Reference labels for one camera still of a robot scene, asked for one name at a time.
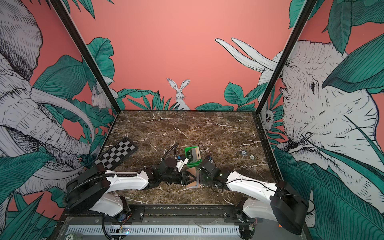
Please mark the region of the tan leather card holder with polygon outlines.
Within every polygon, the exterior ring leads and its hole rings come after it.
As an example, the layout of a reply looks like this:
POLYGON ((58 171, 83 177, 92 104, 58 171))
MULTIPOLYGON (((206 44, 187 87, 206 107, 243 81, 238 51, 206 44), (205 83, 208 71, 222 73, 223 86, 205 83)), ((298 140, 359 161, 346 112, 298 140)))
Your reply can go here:
POLYGON ((186 169, 190 173, 187 189, 197 189, 200 187, 200 171, 197 168, 186 169))

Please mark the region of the green plastic tray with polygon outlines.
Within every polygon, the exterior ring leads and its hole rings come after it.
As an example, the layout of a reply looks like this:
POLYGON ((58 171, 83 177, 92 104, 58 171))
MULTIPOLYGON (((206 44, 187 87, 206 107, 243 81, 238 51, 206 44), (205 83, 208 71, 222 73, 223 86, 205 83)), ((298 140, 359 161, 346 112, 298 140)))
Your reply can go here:
POLYGON ((188 159, 188 168, 197 167, 202 161, 200 149, 198 146, 185 148, 185 156, 188 159))

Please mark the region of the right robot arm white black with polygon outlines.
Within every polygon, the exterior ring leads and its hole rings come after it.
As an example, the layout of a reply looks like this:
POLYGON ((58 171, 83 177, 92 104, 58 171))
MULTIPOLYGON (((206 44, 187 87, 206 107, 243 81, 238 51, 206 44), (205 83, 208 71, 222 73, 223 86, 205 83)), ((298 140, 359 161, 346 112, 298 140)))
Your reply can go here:
POLYGON ((241 204, 241 213, 249 219, 272 220, 292 234, 302 233, 312 200, 300 196, 289 183, 257 181, 233 170, 219 169, 210 160, 203 160, 198 169, 209 185, 248 196, 241 204))

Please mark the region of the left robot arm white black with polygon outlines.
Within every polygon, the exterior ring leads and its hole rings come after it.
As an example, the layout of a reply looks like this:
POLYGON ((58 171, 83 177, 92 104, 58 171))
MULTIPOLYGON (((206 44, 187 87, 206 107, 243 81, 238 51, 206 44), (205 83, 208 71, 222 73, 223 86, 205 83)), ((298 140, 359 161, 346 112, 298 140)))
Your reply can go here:
POLYGON ((111 192, 149 190, 160 183, 187 186, 195 182, 196 176, 183 171, 178 163, 167 158, 137 172, 115 172, 96 165, 67 184, 63 203, 70 214, 94 211, 123 222, 131 217, 132 211, 125 197, 112 196, 111 192))

